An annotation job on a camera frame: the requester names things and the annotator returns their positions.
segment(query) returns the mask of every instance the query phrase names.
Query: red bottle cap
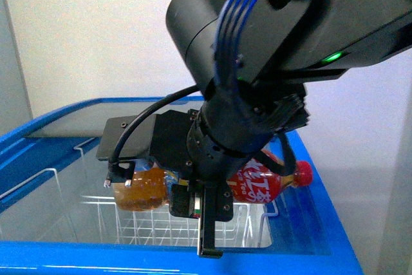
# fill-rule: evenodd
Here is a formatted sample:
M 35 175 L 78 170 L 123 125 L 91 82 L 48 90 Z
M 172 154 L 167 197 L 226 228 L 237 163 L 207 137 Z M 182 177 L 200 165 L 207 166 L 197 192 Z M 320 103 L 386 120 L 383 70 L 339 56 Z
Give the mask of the red bottle cap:
M 308 186 L 314 180 L 314 172 L 307 161 L 296 162 L 296 172 L 294 173 L 294 183 L 297 187 Z

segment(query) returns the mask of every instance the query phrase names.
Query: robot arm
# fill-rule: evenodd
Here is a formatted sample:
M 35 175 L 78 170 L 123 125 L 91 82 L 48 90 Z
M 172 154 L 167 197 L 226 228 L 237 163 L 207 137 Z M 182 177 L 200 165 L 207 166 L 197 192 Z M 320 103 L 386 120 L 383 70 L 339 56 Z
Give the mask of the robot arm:
M 200 200 L 198 254 L 215 258 L 222 252 L 214 222 L 233 216 L 226 179 L 274 136 L 289 158 L 283 173 L 294 170 L 284 134 L 307 123 L 303 83 L 336 79 L 412 46 L 412 0 L 172 0 L 166 21 L 203 106 L 189 114 L 146 111 L 126 129 L 109 120 L 97 156 L 109 159 L 107 181 L 129 182 L 133 165 L 118 164 L 136 158 L 188 180 L 173 187 L 169 210 L 194 218 Z M 133 151 L 121 152 L 136 128 Z

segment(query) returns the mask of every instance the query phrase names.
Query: black bracket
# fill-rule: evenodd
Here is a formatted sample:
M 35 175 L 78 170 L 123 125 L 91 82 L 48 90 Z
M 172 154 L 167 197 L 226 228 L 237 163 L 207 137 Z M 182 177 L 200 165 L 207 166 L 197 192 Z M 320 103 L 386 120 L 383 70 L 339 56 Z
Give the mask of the black bracket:
M 233 218 L 233 195 L 225 181 L 173 184 L 169 212 L 173 216 L 199 219 L 198 255 L 220 258 L 223 251 L 214 246 L 215 222 Z

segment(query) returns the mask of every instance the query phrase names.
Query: white wall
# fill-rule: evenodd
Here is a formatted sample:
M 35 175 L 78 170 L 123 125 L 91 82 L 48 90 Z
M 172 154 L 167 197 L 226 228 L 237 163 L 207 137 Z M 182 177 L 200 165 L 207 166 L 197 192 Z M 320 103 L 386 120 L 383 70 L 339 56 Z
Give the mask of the white wall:
M 166 30 L 171 0 L 8 0 L 35 116 L 194 82 Z
M 0 0 L 0 136 L 32 116 L 17 61 L 7 6 Z
M 170 0 L 8 0 L 33 113 L 193 83 L 165 27 Z M 366 274 L 376 274 L 412 53 L 308 85 L 299 130 Z

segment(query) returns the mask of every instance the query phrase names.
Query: plastic bottle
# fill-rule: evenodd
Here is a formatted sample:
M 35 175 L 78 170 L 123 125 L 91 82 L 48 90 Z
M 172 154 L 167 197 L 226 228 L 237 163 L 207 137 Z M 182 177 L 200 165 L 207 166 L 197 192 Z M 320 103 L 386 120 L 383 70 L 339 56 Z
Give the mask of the plastic bottle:
M 284 162 L 266 149 L 263 150 L 273 161 L 284 165 Z M 243 169 L 232 176 L 227 183 L 237 202 L 269 203 L 287 187 L 308 186 L 314 179 L 312 167 L 307 161 L 297 161 L 295 173 L 280 176 L 256 159 L 250 160 Z
M 130 187 L 114 183 L 115 201 L 125 211 L 149 211 L 169 201 L 167 190 L 168 171 L 152 167 L 147 171 L 135 171 Z

